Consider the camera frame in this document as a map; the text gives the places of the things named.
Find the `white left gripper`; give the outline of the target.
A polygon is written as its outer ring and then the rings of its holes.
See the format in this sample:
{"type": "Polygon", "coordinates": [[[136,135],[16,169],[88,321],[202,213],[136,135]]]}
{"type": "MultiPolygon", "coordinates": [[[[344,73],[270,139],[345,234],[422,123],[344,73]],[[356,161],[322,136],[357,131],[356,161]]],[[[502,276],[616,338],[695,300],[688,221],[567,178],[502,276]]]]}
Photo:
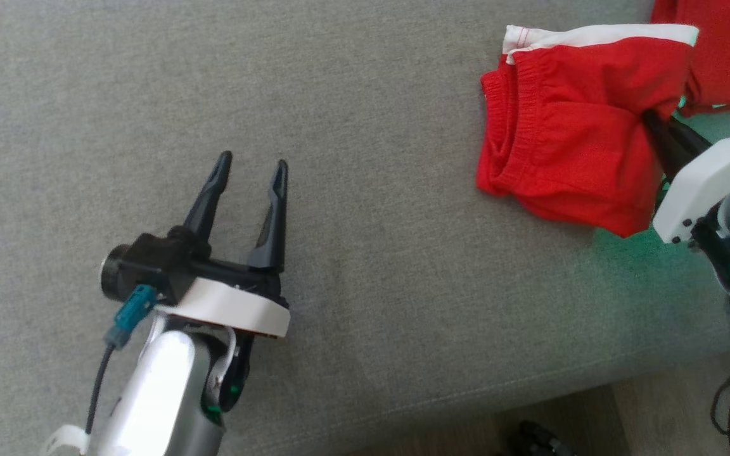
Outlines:
{"type": "MultiPolygon", "coordinates": [[[[209,242],[215,211],[226,190],[233,154],[222,152],[201,188],[183,226],[209,242]]],[[[288,304],[280,295],[286,263],[288,164],[279,160],[267,187],[266,217],[247,265],[190,260],[155,272],[155,286],[168,303],[165,314],[201,324],[284,338],[290,325],[288,304]]]]}

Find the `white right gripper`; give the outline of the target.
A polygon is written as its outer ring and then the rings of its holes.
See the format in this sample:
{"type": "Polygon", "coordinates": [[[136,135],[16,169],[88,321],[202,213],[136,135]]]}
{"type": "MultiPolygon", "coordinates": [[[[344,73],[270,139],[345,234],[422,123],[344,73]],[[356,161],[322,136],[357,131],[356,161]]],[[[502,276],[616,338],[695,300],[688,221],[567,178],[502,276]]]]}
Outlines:
{"type": "Polygon", "coordinates": [[[664,243],[686,242],[692,225],[684,222],[697,222],[730,195],[730,137],[712,145],[684,122],[664,119],[655,110],[646,110],[641,121],[671,184],[653,228],[664,243]]]}

